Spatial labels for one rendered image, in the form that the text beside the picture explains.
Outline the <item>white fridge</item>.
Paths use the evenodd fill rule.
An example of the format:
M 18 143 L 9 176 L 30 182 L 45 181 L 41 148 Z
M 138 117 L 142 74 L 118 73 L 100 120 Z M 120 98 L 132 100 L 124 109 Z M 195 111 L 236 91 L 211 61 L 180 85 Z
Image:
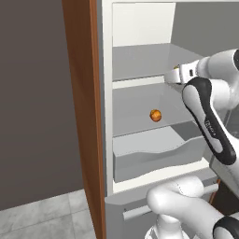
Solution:
M 197 176 L 204 185 L 218 184 L 218 190 L 204 199 L 224 216 L 239 217 L 239 189 L 205 141 L 198 162 L 170 166 L 119 183 L 114 180 L 113 91 L 164 83 L 164 75 L 114 81 L 114 47 L 171 43 L 202 56 L 239 49 L 239 0 L 97 0 L 102 82 L 105 198 L 126 190 L 182 176 Z M 218 116 L 227 131 L 239 139 L 239 105 L 221 109 Z

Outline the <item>grey freezer drawer front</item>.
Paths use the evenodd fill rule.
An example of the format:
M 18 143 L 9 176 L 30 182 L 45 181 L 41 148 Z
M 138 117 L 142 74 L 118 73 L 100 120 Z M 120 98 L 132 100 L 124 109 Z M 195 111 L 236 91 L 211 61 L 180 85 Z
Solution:
M 222 214 L 204 199 L 206 186 L 197 176 L 182 176 L 105 198 L 106 239 L 213 239 Z M 144 205 L 150 213 L 123 219 Z

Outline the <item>orange peach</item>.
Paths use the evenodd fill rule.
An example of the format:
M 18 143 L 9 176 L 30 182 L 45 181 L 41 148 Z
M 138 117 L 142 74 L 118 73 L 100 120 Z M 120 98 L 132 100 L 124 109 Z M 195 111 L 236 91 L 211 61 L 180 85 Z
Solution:
M 158 122 L 162 119 L 162 113 L 159 109 L 152 109 L 149 116 L 154 122 Z

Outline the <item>brown wooden cabinet panel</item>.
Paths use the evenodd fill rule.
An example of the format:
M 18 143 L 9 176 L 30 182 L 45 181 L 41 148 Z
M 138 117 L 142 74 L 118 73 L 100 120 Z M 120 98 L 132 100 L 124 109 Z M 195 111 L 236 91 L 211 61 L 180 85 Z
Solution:
M 83 185 L 97 239 L 106 239 L 96 0 L 62 0 Z

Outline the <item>glass fridge shelf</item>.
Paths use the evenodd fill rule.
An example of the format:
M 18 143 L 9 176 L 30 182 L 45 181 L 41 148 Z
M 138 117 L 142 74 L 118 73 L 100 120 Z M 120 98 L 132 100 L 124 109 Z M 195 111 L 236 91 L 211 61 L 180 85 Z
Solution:
M 200 135 L 193 117 L 185 108 L 180 89 L 164 83 L 113 91 L 113 135 L 133 134 L 172 126 L 183 138 Z M 162 119 L 154 122 L 149 113 L 159 109 Z
M 114 47 L 112 53 L 114 81 L 162 76 L 178 64 L 202 58 L 171 43 Z

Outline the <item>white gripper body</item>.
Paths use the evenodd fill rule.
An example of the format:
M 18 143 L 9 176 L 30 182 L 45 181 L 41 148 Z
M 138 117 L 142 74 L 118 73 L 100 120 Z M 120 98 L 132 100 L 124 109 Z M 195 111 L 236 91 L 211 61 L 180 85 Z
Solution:
M 187 76 L 185 75 L 185 66 L 180 64 L 180 67 L 173 69 L 164 74 L 164 81 L 170 84 L 186 84 Z

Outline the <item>grey fridge crisper drawer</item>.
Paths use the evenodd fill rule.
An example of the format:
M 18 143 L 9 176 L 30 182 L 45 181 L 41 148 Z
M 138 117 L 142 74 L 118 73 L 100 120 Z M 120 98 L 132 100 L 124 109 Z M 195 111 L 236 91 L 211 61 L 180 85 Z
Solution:
M 205 140 L 192 122 L 113 139 L 114 180 L 133 179 L 154 170 L 198 162 Z

